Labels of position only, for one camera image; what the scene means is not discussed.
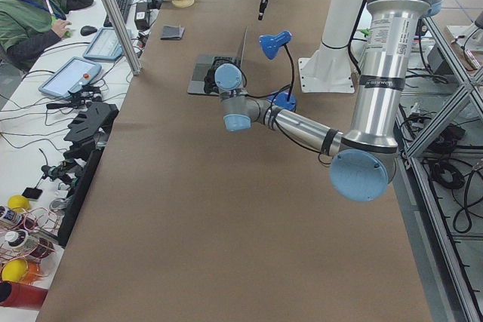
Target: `black adapter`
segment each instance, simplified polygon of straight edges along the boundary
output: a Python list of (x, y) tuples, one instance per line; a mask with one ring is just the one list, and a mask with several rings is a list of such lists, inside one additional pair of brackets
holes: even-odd
[(136, 24), (137, 30), (149, 29), (149, 15), (148, 3), (139, 2), (136, 3), (136, 14), (134, 15), (134, 24)]

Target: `green shirt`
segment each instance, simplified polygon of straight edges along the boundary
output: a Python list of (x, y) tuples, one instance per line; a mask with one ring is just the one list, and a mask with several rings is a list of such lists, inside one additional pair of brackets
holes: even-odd
[[(47, 8), (43, 0), (31, 1)], [(63, 12), (68, 12), (67, 0), (50, 2)], [(35, 35), (48, 32), (51, 28), (52, 19), (48, 11), (21, 0), (0, 0), (0, 43), (5, 50)]]

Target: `white table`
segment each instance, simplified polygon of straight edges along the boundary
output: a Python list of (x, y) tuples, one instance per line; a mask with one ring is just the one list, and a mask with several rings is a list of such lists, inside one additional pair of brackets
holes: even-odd
[[(134, 25), (135, 5), (131, 7), (127, 28), (133, 30), (133, 34), (137, 34)], [(95, 0), (93, 6), (81, 11), (71, 12), (67, 19), (72, 23), (72, 36), (62, 40), (54, 47), (64, 44), (72, 44), (81, 41), (91, 41), (95, 34), (83, 37), (80, 35), (80, 29), (83, 26), (95, 26), (100, 28), (103, 25), (106, 11), (100, 0)], [(65, 46), (52, 51), (46, 51), (35, 63), (32, 71), (38, 69), (47, 69), (51, 71), (58, 70), (72, 57), (81, 57), (87, 45), (76, 44), (73, 46)], [(101, 63), (103, 70), (100, 76), (109, 71), (112, 63)], [(5, 139), (0, 138), (0, 205), (7, 205), (9, 197), (12, 195), (22, 194), (26, 187), (34, 187), (42, 175), (41, 166), (45, 164), (45, 157), (50, 166), (57, 166), (64, 159), (62, 152), (58, 149), (68, 149), (70, 143), (63, 140), (68, 132), (66, 128), (72, 118), (80, 110), (73, 110), (69, 114), (64, 115), (58, 110), (49, 110), (48, 124), (45, 125), (45, 104), (53, 102), (45, 98), (38, 91), (38, 87), (48, 79), (51, 74), (47, 72), (34, 72), (27, 75), (21, 82), (11, 97), (11, 101), (7, 102), (3, 110), (0, 111), (0, 131), (2, 133), (19, 133), (19, 134), (38, 134), (49, 136), (13, 136), (5, 135), (7, 139), (15, 146), (23, 146), (29, 142), (39, 139), (48, 139), (30, 144), (22, 149), (15, 149), (8, 145)], [(105, 81), (98, 83), (102, 90), (103, 100), (108, 103), (114, 103), (118, 109), (121, 108), (125, 93), (128, 91), (132, 73), (125, 58), (121, 58), (114, 68), (104, 78)], [(27, 109), (18, 109), (15, 103), (25, 107), (34, 105)], [(49, 204), (57, 196), (59, 180), (51, 182), (49, 179), (42, 180), (39, 188), (43, 193), (38, 201), (31, 201), (32, 208), (48, 209)], [(55, 269), (62, 257), (63, 250), (56, 247), (56, 253), (52, 253), (46, 263), (53, 268), (52, 272), (41, 281), (34, 283), (37, 287), (49, 288)], [(37, 311), (27, 311), (18, 308), (1, 308), (1, 322), (33, 322), (36, 319)]]

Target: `black mouse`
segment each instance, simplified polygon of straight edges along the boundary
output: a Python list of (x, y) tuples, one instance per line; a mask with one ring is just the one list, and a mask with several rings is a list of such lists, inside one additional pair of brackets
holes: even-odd
[(97, 28), (95, 26), (83, 26), (81, 28), (81, 35), (86, 36), (92, 33), (97, 32)]

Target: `man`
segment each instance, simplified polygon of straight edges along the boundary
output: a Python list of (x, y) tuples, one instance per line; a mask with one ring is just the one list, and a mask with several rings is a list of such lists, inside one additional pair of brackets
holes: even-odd
[(0, 0), (0, 44), (10, 59), (30, 69), (45, 48), (66, 36), (66, 13), (93, 2), (50, 0), (56, 17), (53, 21), (45, 0)]

